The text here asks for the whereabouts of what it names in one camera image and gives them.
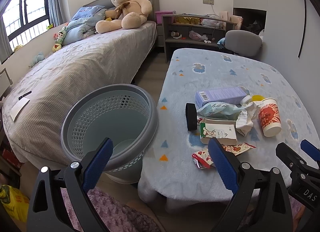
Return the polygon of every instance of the gray chair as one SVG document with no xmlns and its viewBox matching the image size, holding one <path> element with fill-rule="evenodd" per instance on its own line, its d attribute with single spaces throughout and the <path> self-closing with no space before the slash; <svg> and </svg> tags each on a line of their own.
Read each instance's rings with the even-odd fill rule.
<svg viewBox="0 0 320 232">
<path fill-rule="evenodd" d="M 244 30 L 230 30 L 226 33 L 226 49 L 229 49 L 241 56 L 255 56 L 261 45 L 261 38 L 252 32 Z"/>
</svg>

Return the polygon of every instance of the gray shelf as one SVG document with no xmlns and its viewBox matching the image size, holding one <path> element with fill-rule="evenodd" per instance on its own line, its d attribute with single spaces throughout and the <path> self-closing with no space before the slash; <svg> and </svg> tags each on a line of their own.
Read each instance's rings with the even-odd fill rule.
<svg viewBox="0 0 320 232">
<path fill-rule="evenodd" d="M 221 30 L 211 26 L 188 24 L 188 23 L 172 23 L 172 17 L 177 17 L 177 16 L 222 21 L 225 23 L 225 28 Z M 235 28 L 235 25 L 236 23 L 233 23 L 230 21 L 210 18 L 206 16 L 200 16 L 200 15 L 189 15 L 189 14 L 162 15 L 163 37 L 161 36 L 162 38 L 161 40 L 164 43 L 164 53 L 165 53 L 166 62 L 171 59 L 174 50 L 177 48 L 201 48 L 201 49 L 219 51 L 218 49 L 219 46 L 217 45 L 216 42 L 224 38 L 227 31 L 233 30 Z M 189 38 L 189 32 L 191 30 L 200 34 L 201 36 L 207 35 L 209 39 L 215 38 L 215 42 L 205 43 L 204 41 L 193 40 Z M 171 36 L 170 31 L 178 32 L 179 34 L 182 35 L 182 37 L 185 37 L 186 39 L 174 39 Z"/>
<path fill-rule="evenodd" d="M 185 43 L 185 44 L 196 44 L 196 45 L 204 45 L 204 46 L 210 46 L 210 47 L 218 47 L 217 43 L 211 42 L 211 43 L 205 43 L 204 41 L 196 41 L 193 39 L 190 39 L 189 37 L 186 37 L 186 39 L 174 39 L 173 37 L 168 37 L 165 40 L 166 43 Z"/>
</svg>

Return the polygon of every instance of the gray headboard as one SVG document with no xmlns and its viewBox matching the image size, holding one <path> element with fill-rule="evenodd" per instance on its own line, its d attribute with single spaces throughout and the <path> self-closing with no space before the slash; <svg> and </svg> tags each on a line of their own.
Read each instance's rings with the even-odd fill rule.
<svg viewBox="0 0 320 232">
<path fill-rule="evenodd" d="M 156 22 L 157 18 L 156 18 L 155 12 L 159 11 L 159 0 L 150 0 L 150 2 L 152 4 L 153 10 L 152 10 L 152 13 L 149 14 L 148 20 L 153 20 Z M 84 5 L 83 7 L 90 7 L 90 6 L 95 6 L 95 5 L 104 6 L 106 9 L 111 9 L 111 8 L 115 7 L 112 4 L 111 0 L 95 0 L 93 2 L 90 2 L 86 5 Z"/>
</svg>

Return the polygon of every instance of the electrical outlet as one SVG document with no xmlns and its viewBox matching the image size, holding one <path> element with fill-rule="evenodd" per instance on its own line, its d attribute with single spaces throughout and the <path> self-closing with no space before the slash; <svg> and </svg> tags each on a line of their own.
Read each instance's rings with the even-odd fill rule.
<svg viewBox="0 0 320 232">
<path fill-rule="evenodd" d="M 214 0 L 203 0 L 203 4 L 214 5 Z"/>
</svg>

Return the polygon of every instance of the stuffed toy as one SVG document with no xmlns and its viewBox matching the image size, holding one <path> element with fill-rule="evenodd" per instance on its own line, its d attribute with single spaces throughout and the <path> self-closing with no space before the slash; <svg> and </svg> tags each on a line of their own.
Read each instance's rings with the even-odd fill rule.
<svg viewBox="0 0 320 232">
<path fill-rule="evenodd" d="M 60 50 L 61 48 L 62 48 L 61 44 L 55 44 L 55 45 L 53 46 L 53 48 L 52 48 L 52 51 L 53 51 L 53 52 L 56 52 L 56 51 Z"/>
<path fill-rule="evenodd" d="M 31 65 L 29 67 L 32 68 L 36 63 L 38 63 L 44 59 L 45 59 L 45 57 L 44 57 L 43 53 L 40 52 L 39 55 L 37 55 L 33 58 L 33 60 L 31 61 Z"/>
<path fill-rule="evenodd" d="M 20 44 L 20 45 L 16 46 L 13 51 L 16 52 L 17 50 L 21 49 L 22 47 L 23 47 L 23 45 Z"/>
<path fill-rule="evenodd" d="M 100 34 L 120 28 L 136 29 L 147 21 L 148 15 L 152 12 L 149 0 L 111 0 L 111 2 L 116 9 L 106 10 L 105 14 L 106 18 L 114 20 L 98 21 L 96 30 Z"/>
<path fill-rule="evenodd" d="M 57 39 L 54 41 L 56 44 L 62 45 L 64 38 L 67 35 L 66 26 L 64 26 L 57 34 Z"/>
</svg>

